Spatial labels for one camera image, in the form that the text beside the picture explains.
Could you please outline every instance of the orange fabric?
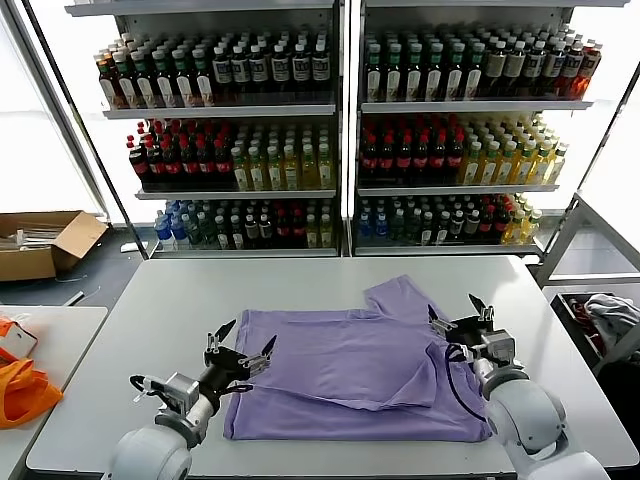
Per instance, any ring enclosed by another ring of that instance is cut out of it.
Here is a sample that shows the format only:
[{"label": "orange fabric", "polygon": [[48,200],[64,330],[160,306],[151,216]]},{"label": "orange fabric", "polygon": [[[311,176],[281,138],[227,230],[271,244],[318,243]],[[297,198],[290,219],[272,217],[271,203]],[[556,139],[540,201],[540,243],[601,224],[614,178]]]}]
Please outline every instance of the orange fabric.
[{"label": "orange fabric", "polygon": [[23,359],[0,367],[0,428],[27,423],[49,410],[62,392],[49,383],[47,374]]}]

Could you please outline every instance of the bottle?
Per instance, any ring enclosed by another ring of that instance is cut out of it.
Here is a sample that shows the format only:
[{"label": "bottle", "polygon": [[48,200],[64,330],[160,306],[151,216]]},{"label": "bottle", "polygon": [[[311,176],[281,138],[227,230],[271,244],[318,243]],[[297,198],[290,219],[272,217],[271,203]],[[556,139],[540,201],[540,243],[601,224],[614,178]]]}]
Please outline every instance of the bottle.
[{"label": "bottle", "polygon": [[217,83],[215,101],[228,102],[231,100],[231,86],[233,84],[233,69],[231,60],[222,47],[214,47],[215,57],[211,62],[213,74]]},{"label": "bottle", "polygon": [[249,86],[251,82],[251,67],[249,59],[244,53],[242,46],[233,47],[233,57],[231,57],[231,67],[233,71],[233,81],[238,100],[245,102],[249,99]]},{"label": "bottle", "polygon": [[491,179],[496,169],[496,164],[500,161],[498,149],[500,144],[495,140],[489,142],[487,145],[487,156],[479,167],[478,176],[476,176],[476,183],[480,185],[490,185]]},{"label": "bottle", "polygon": [[296,98],[298,100],[308,100],[311,90],[311,56],[301,43],[296,44],[295,50],[296,54],[292,59],[292,63]]},{"label": "bottle", "polygon": [[322,248],[331,248],[333,241],[333,227],[331,226],[331,217],[328,213],[323,213],[320,217],[320,240]]},{"label": "bottle", "polygon": [[566,43],[558,41],[547,53],[544,66],[542,67],[542,73],[540,74],[538,92],[541,96],[555,98],[558,96],[558,90],[556,88],[556,81],[560,75],[560,70],[564,61],[567,58],[567,54],[564,51]]},{"label": "bottle", "polygon": [[458,177],[459,182],[462,185],[472,185],[473,180],[476,177],[476,173],[478,171],[478,167],[480,164],[480,150],[482,149],[482,144],[480,142],[472,142],[469,149],[469,158],[467,159],[466,167],[462,177]]},{"label": "bottle", "polygon": [[253,182],[250,183],[251,169],[240,148],[233,147],[231,149],[231,158],[233,159],[233,173],[236,182],[238,182],[238,190],[241,192],[253,190]]},{"label": "bottle", "polygon": [[480,95],[482,97],[495,97],[500,93],[499,80],[507,59],[504,51],[506,43],[502,40],[496,42],[494,49],[489,50],[486,56],[484,74],[480,81]]},{"label": "bottle", "polygon": [[367,63],[367,102],[380,101],[380,45],[369,45],[369,63]]},{"label": "bottle", "polygon": [[389,46],[389,63],[386,69],[385,78],[385,101],[395,102],[398,100],[398,92],[400,89],[400,52],[402,45],[392,43]]},{"label": "bottle", "polygon": [[425,102],[435,102],[441,99],[440,77],[442,76],[442,67],[440,62],[442,61],[442,49],[443,45],[441,43],[431,44],[431,56],[425,81]]},{"label": "bottle", "polygon": [[504,146],[502,155],[498,155],[495,173],[491,180],[492,184],[507,185],[509,183],[509,177],[517,163],[517,158],[515,156],[516,146],[516,142],[509,140]]},{"label": "bottle", "polygon": [[444,91],[445,102],[456,100],[459,97],[460,80],[462,79],[462,57],[464,43],[454,43],[451,51],[451,60],[447,71],[447,81]]},{"label": "bottle", "polygon": [[405,86],[405,101],[415,102],[421,87],[422,67],[420,57],[422,56],[422,45],[412,43],[409,47],[409,66],[407,70],[407,84]]},{"label": "bottle", "polygon": [[434,245],[439,246],[444,243],[449,233],[449,219],[451,214],[446,210],[440,212],[440,222],[438,223],[438,231],[436,233],[436,240]]},{"label": "bottle", "polygon": [[229,231],[224,223],[224,217],[222,215],[217,215],[213,221],[216,223],[216,234],[220,249],[229,250],[231,248],[229,242]]},{"label": "bottle", "polygon": [[478,85],[482,76],[482,58],[484,57],[484,43],[474,43],[471,47],[472,54],[464,73],[463,100],[469,101],[476,97]]},{"label": "bottle", "polygon": [[560,98],[570,98],[571,85],[578,76],[584,54],[582,53],[582,42],[574,42],[567,52],[567,58],[560,70],[560,75],[556,79],[555,87]]},{"label": "bottle", "polygon": [[504,63],[501,79],[501,92],[503,97],[515,97],[517,94],[517,82],[524,67],[526,55],[524,53],[524,42],[518,40],[513,50],[507,54]]},{"label": "bottle", "polygon": [[520,234],[522,233],[522,221],[524,220],[524,210],[518,209],[511,223],[507,226],[500,243],[503,245],[514,245],[520,243]]},{"label": "bottle", "polygon": [[129,69],[127,56],[123,52],[115,52],[113,60],[116,62],[118,83],[122,88],[127,105],[129,108],[139,108],[138,97],[140,96],[140,90],[137,84],[133,83],[133,73]]},{"label": "bottle", "polygon": [[533,153],[536,148],[535,140],[527,140],[524,144],[524,150],[522,151],[522,157],[518,162],[518,166],[516,170],[513,171],[511,181],[512,185],[524,185],[527,178],[529,177],[529,172],[531,171],[531,167],[533,166]]}]

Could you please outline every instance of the bottle label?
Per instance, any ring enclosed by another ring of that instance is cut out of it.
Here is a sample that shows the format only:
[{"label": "bottle label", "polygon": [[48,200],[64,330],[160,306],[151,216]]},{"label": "bottle label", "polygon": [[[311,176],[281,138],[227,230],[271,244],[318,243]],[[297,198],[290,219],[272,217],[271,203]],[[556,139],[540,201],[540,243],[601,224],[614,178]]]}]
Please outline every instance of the bottle label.
[{"label": "bottle label", "polygon": [[209,80],[209,77],[201,75],[197,78],[197,81],[203,105],[205,107],[213,107],[213,91],[211,90],[211,81]]},{"label": "bottle label", "polygon": [[171,90],[171,83],[168,78],[159,77],[158,87],[160,87],[160,93],[162,94],[162,100],[167,108],[175,108],[176,100],[173,97],[173,91]]},{"label": "bottle label", "polygon": [[380,72],[367,75],[367,102],[377,102],[380,98]]},{"label": "bottle label", "polygon": [[562,66],[561,75],[566,78],[574,78],[578,75],[578,70],[580,70],[580,64],[582,63],[582,59],[584,55],[567,55],[567,58],[564,61],[564,65]]},{"label": "bottle label", "polygon": [[429,245],[431,241],[431,230],[423,230],[422,235],[420,236],[420,245],[423,247]]},{"label": "bottle label", "polygon": [[547,55],[547,61],[542,69],[542,75],[545,77],[555,78],[560,75],[562,64],[564,63],[565,55],[554,55],[550,53]]},{"label": "bottle label", "polygon": [[542,55],[527,54],[524,66],[522,67],[522,75],[529,78],[540,76],[542,71]]},{"label": "bottle label", "polygon": [[236,249],[244,250],[244,239],[242,238],[242,234],[241,233],[234,233],[233,234],[233,243],[236,244]]},{"label": "bottle label", "polygon": [[395,102],[398,99],[399,86],[400,72],[389,72],[389,75],[387,75],[387,102]]},{"label": "bottle label", "polygon": [[462,163],[462,157],[447,157],[447,167],[459,168]]},{"label": "bottle label", "polygon": [[462,183],[464,185],[471,185],[473,183],[473,179],[475,178],[477,171],[478,171],[477,163],[470,163],[469,165],[467,165],[467,171],[464,172],[464,179]]},{"label": "bottle label", "polygon": [[234,173],[236,174],[236,181],[238,182],[238,189],[245,191],[248,188],[248,183],[247,183],[247,172],[244,171],[244,169],[242,168],[238,168],[234,171]]},{"label": "bottle label", "polygon": [[502,75],[509,78],[518,78],[524,65],[525,55],[507,55]]},{"label": "bottle label", "polygon": [[262,180],[262,169],[260,167],[251,169],[251,178],[253,179],[253,189],[256,191],[264,190],[264,182]]},{"label": "bottle label", "polygon": [[113,85],[109,80],[106,80],[104,78],[100,80],[100,85],[102,86],[104,96],[107,97],[109,106],[114,107],[116,105],[116,91],[113,89]]},{"label": "bottle label", "polygon": [[500,170],[498,170],[498,176],[496,177],[496,185],[507,184],[509,173],[511,173],[511,166],[509,162],[503,162],[502,165],[500,165]]},{"label": "bottle label", "polygon": [[447,80],[447,92],[445,94],[445,101],[451,101],[458,96],[458,87],[460,86],[460,79],[462,78],[462,72],[460,70],[452,70],[449,72],[449,79]]},{"label": "bottle label", "polygon": [[578,76],[583,78],[593,77],[601,58],[602,56],[597,53],[586,54],[584,60],[582,60],[582,65],[580,65],[580,70],[578,70]]},{"label": "bottle label", "polygon": [[484,170],[482,171],[482,178],[480,179],[480,185],[489,185],[491,183],[491,177],[493,177],[495,169],[495,163],[491,162],[485,164]]},{"label": "bottle label", "polygon": [[307,246],[318,248],[318,234],[316,232],[307,232]]},{"label": "bottle label", "polygon": [[127,103],[131,108],[137,108],[136,102],[136,91],[133,89],[133,83],[128,78],[121,78],[118,80],[120,86],[122,87],[122,92],[124,93],[124,97],[127,99]]},{"label": "bottle label", "polygon": [[331,77],[331,67],[329,58],[313,59],[313,80],[316,82],[326,82]]},{"label": "bottle label", "polygon": [[233,80],[236,83],[248,83],[251,80],[248,60],[231,60]]},{"label": "bottle label", "polygon": [[498,78],[502,75],[502,69],[504,68],[506,58],[506,55],[495,55],[490,53],[487,56],[487,65],[484,69],[484,74],[487,77]]},{"label": "bottle label", "polygon": [[331,232],[322,232],[320,237],[322,238],[322,248],[330,248],[331,247]]},{"label": "bottle label", "polygon": [[219,233],[218,234],[218,243],[220,244],[220,248],[222,250],[229,250],[229,239],[226,235]]},{"label": "bottle label", "polygon": [[180,89],[180,95],[182,96],[182,101],[184,102],[185,107],[195,107],[195,99],[193,97],[193,92],[191,91],[191,83],[187,77],[178,77],[176,78],[176,82],[178,83],[178,88]]},{"label": "bottle label", "polygon": [[280,184],[280,167],[269,167],[269,178],[271,178],[272,190],[282,189],[282,185]]},{"label": "bottle label", "polygon": [[464,87],[464,99],[471,100],[475,98],[478,93],[478,83],[480,83],[480,77],[482,72],[480,70],[471,70],[467,76],[467,84]]},{"label": "bottle label", "polygon": [[228,60],[225,62],[211,62],[213,64],[213,74],[216,77],[216,82],[225,85],[233,81],[233,74],[231,69],[231,62]]},{"label": "bottle label", "polygon": [[331,167],[320,165],[318,171],[320,172],[320,188],[323,190],[331,188]]},{"label": "bottle label", "polygon": [[411,165],[411,157],[396,158],[396,165],[398,168],[409,168],[409,165]]},{"label": "bottle label", "polygon": [[273,79],[276,82],[288,82],[291,79],[288,58],[272,58]]},{"label": "bottle label", "polygon": [[438,93],[438,86],[440,85],[440,70],[432,70],[427,75],[427,88],[425,91],[425,102],[433,102]]},{"label": "bottle label", "polygon": [[520,169],[518,170],[518,174],[516,175],[514,184],[524,185],[524,182],[527,180],[527,175],[529,175],[529,170],[531,170],[531,162],[522,162],[520,164]]},{"label": "bottle label", "polygon": [[250,59],[249,68],[251,68],[251,79],[255,83],[266,82],[269,80],[267,61],[264,58]]},{"label": "bottle label", "polygon": [[311,80],[311,60],[309,57],[293,59],[293,79],[296,82]]},{"label": "bottle label", "polygon": [[413,70],[407,75],[407,102],[415,102],[418,99],[418,86],[420,85],[420,72]]}]

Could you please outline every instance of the white shelf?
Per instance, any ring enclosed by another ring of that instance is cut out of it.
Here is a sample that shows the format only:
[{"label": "white shelf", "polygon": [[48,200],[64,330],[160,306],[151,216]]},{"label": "white shelf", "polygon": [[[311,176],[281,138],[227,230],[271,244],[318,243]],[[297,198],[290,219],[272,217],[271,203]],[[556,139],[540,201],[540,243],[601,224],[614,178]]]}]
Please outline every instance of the white shelf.
[{"label": "white shelf", "polygon": [[334,198],[335,190],[275,190],[262,192],[145,192],[136,193],[138,200],[250,200],[286,198]]},{"label": "white shelf", "polygon": [[442,245],[439,247],[357,247],[356,256],[399,257],[411,255],[542,255],[537,245]]},{"label": "white shelf", "polygon": [[369,8],[388,7],[623,7],[629,0],[366,0]]},{"label": "white shelf", "polygon": [[287,117],[287,116],[327,116],[336,111],[335,104],[325,105],[256,105],[238,107],[196,107],[196,108],[134,108],[105,110],[109,120],[148,118],[242,118],[242,117]]},{"label": "white shelf", "polygon": [[156,250],[151,258],[299,258],[337,257],[335,248],[291,248],[257,250]]},{"label": "white shelf", "polygon": [[482,195],[485,193],[553,192],[558,185],[451,185],[442,187],[358,187],[361,197],[394,195]]},{"label": "white shelf", "polygon": [[247,10],[328,9],[332,0],[80,0],[64,7],[72,17]]},{"label": "white shelf", "polygon": [[363,103],[362,113],[518,112],[534,110],[586,110],[593,102],[551,100],[477,100],[468,102]]}]

